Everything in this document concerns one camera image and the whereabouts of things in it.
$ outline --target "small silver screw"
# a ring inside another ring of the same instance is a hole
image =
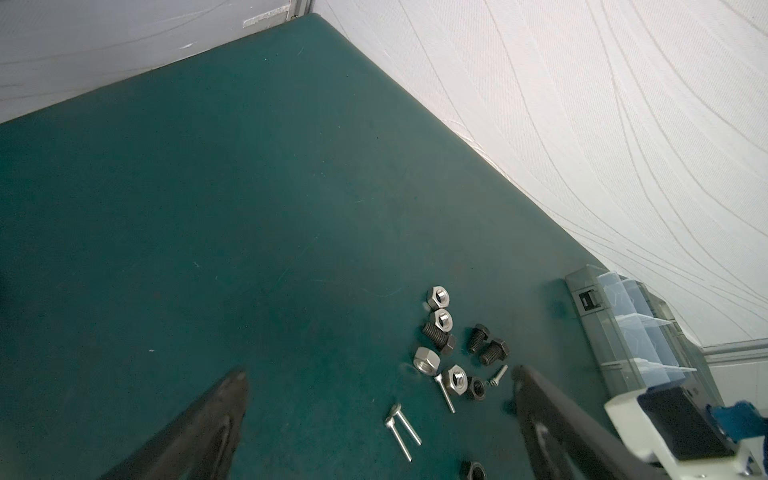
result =
[[[493,378],[491,379],[491,382],[490,382],[491,386],[498,386],[498,381],[502,379],[504,374],[507,372],[508,368],[509,367],[506,366],[506,365],[501,367],[501,369],[498,371],[498,373],[496,375],[494,375]]]
[[[448,397],[448,392],[445,391],[445,386],[442,384],[442,373],[435,377],[435,381],[438,385],[440,385],[440,391],[442,392],[442,396],[445,397],[445,403],[448,404],[448,408],[451,409],[451,413],[456,413],[456,409],[453,408],[453,403],[451,403],[451,398]]]
[[[408,421],[406,416],[402,413],[402,405],[399,403],[395,404],[391,410],[389,410],[389,416],[391,417],[397,417],[400,419],[400,422],[406,427],[406,430],[408,430],[408,433],[411,434],[413,437],[413,440],[416,442],[417,445],[422,444],[422,440],[419,438],[418,435],[416,435],[416,430],[413,429],[413,425]]]
[[[397,429],[395,428],[395,418],[394,417],[387,417],[384,421],[384,426],[386,428],[392,430],[392,434],[395,436],[395,440],[397,440],[397,444],[400,445],[400,449],[402,450],[402,453],[405,454],[406,458],[410,462],[412,460],[411,454],[406,448],[406,444],[402,441],[402,437],[397,432]]]

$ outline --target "hex bolt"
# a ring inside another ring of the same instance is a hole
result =
[[[491,331],[488,330],[487,326],[482,323],[475,325],[475,328],[472,330],[472,336],[469,337],[469,341],[467,342],[467,352],[475,355],[475,353],[480,350],[482,344],[485,343],[490,336]]]
[[[502,367],[499,369],[498,373],[496,373],[496,375],[494,375],[494,376],[493,376],[493,378],[491,379],[491,382],[490,382],[490,383],[491,383],[491,386],[498,386],[498,381],[502,379],[502,377],[504,376],[504,374],[507,372],[507,369],[508,369],[508,368],[509,368],[508,366],[506,366],[506,365],[503,365],[503,366],[502,366]]]
[[[491,340],[491,345],[480,355],[480,363],[491,365],[496,360],[506,360],[509,356],[509,346],[502,339]]]
[[[408,433],[411,434],[413,437],[413,440],[416,442],[417,445],[422,444],[422,440],[419,438],[419,436],[416,434],[416,430],[413,429],[413,425],[411,425],[411,422],[408,421],[405,414],[402,412],[402,405],[399,403],[392,406],[392,409],[389,410],[389,416],[391,417],[397,417],[400,419],[400,422],[405,426],[406,430],[408,430]]]
[[[440,355],[450,356],[456,347],[456,337],[451,333],[445,333],[434,323],[427,322],[422,327],[422,333],[429,337],[435,348],[440,349]]]
[[[448,396],[448,392],[445,390],[445,386],[442,384],[442,373],[435,377],[435,381],[438,385],[440,385],[440,391],[442,392],[442,396],[445,397],[445,403],[448,404],[448,408],[451,409],[451,413],[456,413],[456,409],[453,408],[451,398]]]
[[[387,417],[384,421],[384,426],[390,430],[392,430],[392,434],[395,436],[395,440],[397,440],[397,444],[400,445],[400,449],[402,450],[402,453],[406,456],[408,461],[410,462],[413,460],[411,457],[411,452],[408,451],[408,448],[406,447],[406,444],[402,440],[402,437],[397,432],[397,428],[395,428],[395,418],[394,417]]]

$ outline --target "hex nut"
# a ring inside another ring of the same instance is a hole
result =
[[[421,373],[435,376],[437,368],[440,367],[440,356],[427,347],[420,346],[413,356],[413,366]]]
[[[456,348],[456,337],[452,334],[448,334],[448,340],[445,342],[445,346],[440,350],[440,355],[451,356],[453,350]]]
[[[485,468],[480,462],[464,462],[462,464],[462,480],[486,480]]]
[[[469,377],[469,387],[467,388],[466,395],[470,399],[477,401],[485,400],[485,390],[485,380],[477,376]]]
[[[453,317],[448,310],[441,308],[429,314],[429,321],[445,333],[453,328]]]
[[[448,295],[448,290],[441,286],[432,287],[427,296],[427,303],[432,310],[446,308],[450,301],[451,297]]]
[[[467,372],[462,367],[454,365],[442,373],[442,384],[449,393],[463,395],[469,385]]]

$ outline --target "threaded bolt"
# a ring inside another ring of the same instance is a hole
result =
[[[469,341],[467,342],[467,352],[470,352],[472,355],[477,353],[482,344],[485,343],[490,336],[491,331],[488,330],[488,327],[482,323],[475,325],[475,328],[472,330],[472,336],[469,337]]]
[[[456,347],[456,337],[450,333],[443,332],[434,323],[427,322],[422,327],[422,333],[426,335],[435,348],[440,349],[441,355],[450,355]]]
[[[496,360],[505,360],[509,356],[509,346],[502,339],[491,340],[491,345],[480,355],[480,363],[491,365]]]

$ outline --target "green table surface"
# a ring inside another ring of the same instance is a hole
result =
[[[412,366],[445,286],[604,425],[563,276],[596,263],[320,17],[0,125],[0,476],[94,478],[230,367],[231,478],[531,478],[507,376]],[[383,420],[403,404],[424,444]]]

